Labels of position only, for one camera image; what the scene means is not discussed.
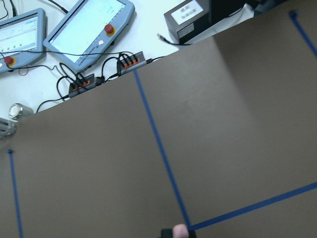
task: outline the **white surface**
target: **white surface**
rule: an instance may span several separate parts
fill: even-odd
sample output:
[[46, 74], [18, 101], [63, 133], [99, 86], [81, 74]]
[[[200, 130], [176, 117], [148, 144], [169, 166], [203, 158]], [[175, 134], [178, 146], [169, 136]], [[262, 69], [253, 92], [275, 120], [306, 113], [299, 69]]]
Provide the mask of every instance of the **white surface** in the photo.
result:
[[[11, 5], [9, 0], [4, 0], [6, 7], [9, 11], [9, 16], [12, 17]], [[181, 50], [184, 46], [172, 46], [166, 44], [157, 38], [157, 33], [165, 36], [167, 39], [173, 39], [170, 37], [168, 28], [164, 19], [164, 13], [174, 8], [182, 0], [160, 0], [160, 1], [146, 1], [146, 0], [130, 0], [135, 5], [136, 14], [133, 19], [121, 35], [115, 41], [114, 46], [107, 50], [107, 53], [131, 51], [137, 53], [143, 51], [146, 59], [156, 58], [160, 56], [169, 55], [177, 50]], [[36, 8], [43, 8], [48, 18], [48, 33], [51, 32], [54, 27], [65, 16], [59, 8], [47, 0], [13, 0], [18, 14], [22, 14]], [[70, 10], [77, 0], [56, 0], [57, 3], [62, 5], [67, 10]], [[5, 10], [0, 3], [0, 18], [5, 16]], [[192, 39], [189, 43], [195, 43], [201, 39], [204, 39], [210, 35], [214, 35], [222, 30], [225, 30], [231, 26], [234, 26], [246, 19], [253, 16], [253, 12], [248, 5], [245, 5], [243, 10], [232, 16], [231, 18], [224, 19], [217, 23], [212, 28], [203, 32], [199, 36]], [[78, 40], [80, 36], [85, 32], [78, 33]], [[102, 56], [97, 63], [90, 69], [85, 71], [84, 75], [95, 73], [96, 76], [101, 74], [101, 66], [103, 61], [108, 56]], [[36, 63], [45, 64], [49, 67], [58, 65], [60, 62], [52, 53], [47, 53], [47, 56]], [[116, 73], [115, 60], [110, 60], [105, 67], [106, 77]], [[21, 103], [32, 108], [36, 111], [39, 104], [43, 101], [50, 99], [58, 99], [59, 95], [56, 90], [56, 82], [60, 78], [60, 74], [54, 70], [49, 71], [44, 67], [30, 69], [28, 74], [20, 76], [19, 72], [5, 72], [0, 74], [0, 118], [9, 119], [8, 111], [12, 104]], [[69, 83], [61, 81], [59, 84], [62, 95], [68, 93]], [[40, 111], [56, 105], [57, 103], [46, 103]]]

